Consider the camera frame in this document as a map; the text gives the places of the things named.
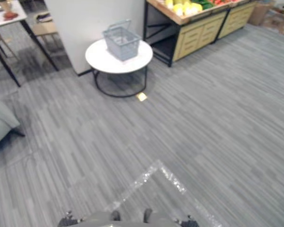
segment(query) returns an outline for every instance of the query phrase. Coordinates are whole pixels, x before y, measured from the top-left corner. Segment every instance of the green vegetable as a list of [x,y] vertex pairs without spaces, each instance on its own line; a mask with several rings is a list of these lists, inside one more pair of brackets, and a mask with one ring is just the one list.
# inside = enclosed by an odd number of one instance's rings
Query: green vegetable
[[214,7],[214,4],[207,0],[192,0],[192,2],[199,3],[200,5],[202,5],[203,9],[209,9],[211,7]]
[[210,3],[207,3],[207,4],[202,5],[203,10],[204,10],[204,9],[209,9],[209,8],[211,8],[211,7],[213,7],[213,5],[210,4]]

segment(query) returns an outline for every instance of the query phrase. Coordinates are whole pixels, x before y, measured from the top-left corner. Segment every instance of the white table top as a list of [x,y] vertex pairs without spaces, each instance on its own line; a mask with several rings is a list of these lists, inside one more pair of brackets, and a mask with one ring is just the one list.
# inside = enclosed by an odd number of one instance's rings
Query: white table top
[[138,55],[126,61],[120,61],[107,50],[104,39],[94,42],[85,52],[86,61],[101,72],[128,73],[146,66],[152,59],[152,48],[144,41],[140,41]]
[[5,13],[4,11],[0,12],[0,27],[8,24],[12,24],[21,20],[24,20],[27,18],[26,13],[24,12],[21,4],[17,0],[12,1],[12,12],[18,13],[18,17],[12,19],[12,20],[4,20],[3,14]]

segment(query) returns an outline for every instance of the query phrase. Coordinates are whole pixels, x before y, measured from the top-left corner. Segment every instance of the gray sofa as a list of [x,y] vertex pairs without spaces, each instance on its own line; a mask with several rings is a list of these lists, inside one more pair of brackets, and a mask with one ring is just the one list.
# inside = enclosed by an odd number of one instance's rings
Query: gray sofa
[[0,140],[2,140],[10,131],[14,131],[16,134],[24,136],[23,133],[16,130],[16,127],[18,126],[20,126],[20,122],[8,107],[0,101]]

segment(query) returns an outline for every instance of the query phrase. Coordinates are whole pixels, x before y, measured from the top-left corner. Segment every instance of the small paper on floor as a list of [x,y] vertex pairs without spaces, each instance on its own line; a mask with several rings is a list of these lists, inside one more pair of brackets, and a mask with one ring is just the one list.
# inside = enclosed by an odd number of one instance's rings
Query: small paper on floor
[[146,94],[144,94],[143,92],[140,92],[139,94],[136,95],[137,99],[140,100],[140,102],[143,102],[145,99],[147,99]]
[[7,38],[7,39],[4,39],[4,41],[8,44],[8,43],[10,43],[11,42],[11,38]]

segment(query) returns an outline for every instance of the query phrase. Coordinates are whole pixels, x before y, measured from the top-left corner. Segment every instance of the yellow sticker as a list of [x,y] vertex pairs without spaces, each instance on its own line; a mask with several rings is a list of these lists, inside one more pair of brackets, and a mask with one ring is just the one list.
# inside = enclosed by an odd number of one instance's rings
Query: yellow sticker
[[147,99],[146,94],[144,94],[143,92],[137,94],[136,97],[140,100],[140,102],[143,102],[145,99]]

